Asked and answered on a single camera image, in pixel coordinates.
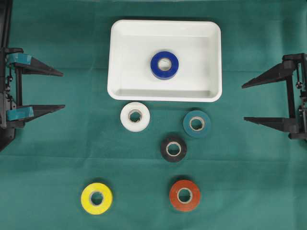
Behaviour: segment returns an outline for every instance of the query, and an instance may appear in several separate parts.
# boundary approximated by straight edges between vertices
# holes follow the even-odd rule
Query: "teal tape roll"
[[[19,120],[23,118],[33,117],[33,107],[23,107],[6,111],[8,121]]]
[[[193,120],[199,120],[201,127],[193,128]],[[202,138],[206,136],[211,129],[211,120],[206,113],[200,110],[194,110],[186,114],[183,119],[183,128],[185,132],[194,138]]]

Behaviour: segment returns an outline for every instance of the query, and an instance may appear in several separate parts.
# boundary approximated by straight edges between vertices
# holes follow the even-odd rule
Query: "white tape roll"
[[[130,116],[133,113],[139,113],[140,118],[137,121],[131,121]],[[144,130],[150,120],[148,108],[139,102],[131,102],[123,107],[120,113],[120,121],[123,126],[131,132],[140,132]]]

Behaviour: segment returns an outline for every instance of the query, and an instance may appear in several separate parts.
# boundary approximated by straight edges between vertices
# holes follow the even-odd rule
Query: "blue tape roll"
[[[202,127],[195,130],[191,122],[192,120],[200,120]],[[183,119],[183,128],[187,134],[194,138],[202,138],[206,136],[211,129],[211,120],[206,113],[200,110],[194,110],[186,114]]]
[[[159,69],[158,67],[158,62],[163,58],[167,58],[171,61],[170,69],[165,71]],[[150,62],[150,67],[152,69],[154,76],[156,76],[158,79],[168,80],[171,79],[177,73],[177,70],[179,68],[179,62],[174,54],[168,51],[162,51],[153,56]]]

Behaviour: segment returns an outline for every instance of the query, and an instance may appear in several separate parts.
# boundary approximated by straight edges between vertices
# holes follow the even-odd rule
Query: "tape roll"
[[[177,73],[179,61],[171,52],[162,51],[153,56],[150,67],[158,79],[168,80]]]
[[[201,122],[200,128],[192,126],[193,120]],[[200,110],[194,110],[186,114],[183,120],[183,128],[187,134],[194,138],[202,138],[206,136],[211,129],[211,120],[206,113]]]
[[[183,202],[179,199],[181,190],[189,192],[189,200]],[[196,184],[189,180],[180,180],[173,184],[169,191],[169,200],[172,206],[181,212],[190,212],[197,207],[201,200],[201,192]]]
[[[169,146],[175,144],[178,146],[179,151],[176,154],[171,154],[169,151]],[[177,136],[169,136],[165,138],[161,143],[161,154],[163,158],[169,162],[181,161],[187,153],[187,145],[183,139]]]
[[[94,193],[100,193],[102,196],[102,202],[95,205],[92,202],[92,196]],[[89,184],[81,194],[81,204],[85,211],[92,215],[99,215],[107,211],[113,200],[113,195],[108,186],[102,183]]]
[[[131,121],[130,116],[133,113],[139,113],[140,118],[137,121]],[[150,121],[148,108],[139,102],[131,102],[123,107],[120,113],[120,121],[123,126],[131,132],[140,132],[144,130]]]

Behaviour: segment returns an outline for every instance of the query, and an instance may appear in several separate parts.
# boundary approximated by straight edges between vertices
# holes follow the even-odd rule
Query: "green tablecloth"
[[[303,0],[15,0],[10,46],[64,72],[63,78],[24,76],[24,104],[66,108],[27,124],[0,152],[0,228],[306,229],[307,144],[243,121],[287,117],[285,83],[241,89],[282,55],[307,51],[306,15]],[[127,131],[119,114],[128,102],[106,91],[110,28],[119,19],[217,23],[222,97],[214,103],[143,102],[149,126]],[[194,108],[211,117],[206,138],[183,130],[183,117]],[[170,132],[188,146],[186,158],[175,164],[159,150]],[[180,213],[170,205],[168,191],[177,178],[199,186],[196,210]],[[93,181],[113,191],[103,215],[81,207],[81,192]]]

